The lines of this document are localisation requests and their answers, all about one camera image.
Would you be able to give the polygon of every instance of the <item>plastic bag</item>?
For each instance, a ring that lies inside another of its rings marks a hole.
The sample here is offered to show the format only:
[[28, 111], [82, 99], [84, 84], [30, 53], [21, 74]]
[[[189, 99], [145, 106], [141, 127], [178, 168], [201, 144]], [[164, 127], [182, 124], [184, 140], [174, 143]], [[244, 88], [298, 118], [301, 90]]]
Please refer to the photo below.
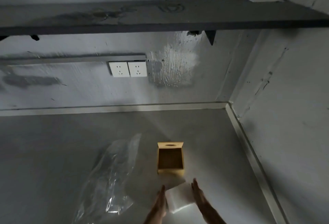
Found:
[[119, 215], [132, 204], [125, 193], [132, 172], [141, 134], [131, 140], [116, 140], [106, 149], [85, 183], [73, 224], [93, 224]]

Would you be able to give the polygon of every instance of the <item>double wall socket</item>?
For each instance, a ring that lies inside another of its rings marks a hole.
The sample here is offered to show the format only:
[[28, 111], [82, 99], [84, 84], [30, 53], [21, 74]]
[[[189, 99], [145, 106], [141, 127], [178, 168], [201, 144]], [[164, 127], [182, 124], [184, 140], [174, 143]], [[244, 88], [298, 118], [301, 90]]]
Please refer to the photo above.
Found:
[[147, 77], [146, 62], [109, 62], [114, 77]]

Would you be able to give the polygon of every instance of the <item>open box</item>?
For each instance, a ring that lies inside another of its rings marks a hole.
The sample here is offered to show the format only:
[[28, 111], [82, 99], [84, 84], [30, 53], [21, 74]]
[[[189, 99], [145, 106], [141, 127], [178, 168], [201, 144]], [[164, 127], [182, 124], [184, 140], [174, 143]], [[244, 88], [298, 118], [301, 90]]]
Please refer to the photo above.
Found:
[[183, 142], [158, 142], [158, 174], [184, 174]]

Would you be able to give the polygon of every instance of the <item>baseboard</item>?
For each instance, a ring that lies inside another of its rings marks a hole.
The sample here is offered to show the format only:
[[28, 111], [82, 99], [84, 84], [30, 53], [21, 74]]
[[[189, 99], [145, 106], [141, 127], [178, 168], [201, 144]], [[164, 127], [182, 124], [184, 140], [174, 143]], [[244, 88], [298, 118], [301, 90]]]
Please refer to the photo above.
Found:
[[264, 197], [269, 205], [269, 208], [273, 214], [273, 217], [277, 224], [289, 224], [286, 218], [286, 215], [283, 212], [283, 209], [276, 197], [276, 194], [269, 183], [269, 180], [265, 174], [265, 171], [257, 158], [257, 155], [251, 146], [245, 131], [243, 130], [240, 122], [238, 121], [232, 106], [228, 103], [226, 105], [226, 112], [232, 122], [233, 128], [236, 131], [236, 134], [241, 142], [243, 149], [247, 155], [251, 168], [253, 169], [255, 176], [258, 180], [261, 191], [264, 194]]
[[94, 106], [94, 107], [11, 109], [11, 110], [0, 110], [0, 117], [131, 112], [131, 111], [224, 109], [226, 104], [227, 102], [212, 102], [212, 103], [169, 103], [169, 104], [112, 105], [112, 106]]

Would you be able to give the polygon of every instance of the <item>gray floor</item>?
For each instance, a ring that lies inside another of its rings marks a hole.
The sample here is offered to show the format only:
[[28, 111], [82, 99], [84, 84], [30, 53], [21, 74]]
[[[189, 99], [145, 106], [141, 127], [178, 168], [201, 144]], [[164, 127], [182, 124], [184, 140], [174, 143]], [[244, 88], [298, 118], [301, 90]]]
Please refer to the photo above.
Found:
[[[274, 224], [225, 110], [100, 113], [0, 118], [0, 222], [71, 223], [99, 152], [142, 133], [127, 193], [134, 204], [113, 223], [142, 223], [161, 184], [157, 142], [183, 141], [185, 176], [196, 177], [228, 223]], [[204, 223], [195, 205], [166, 223]]]

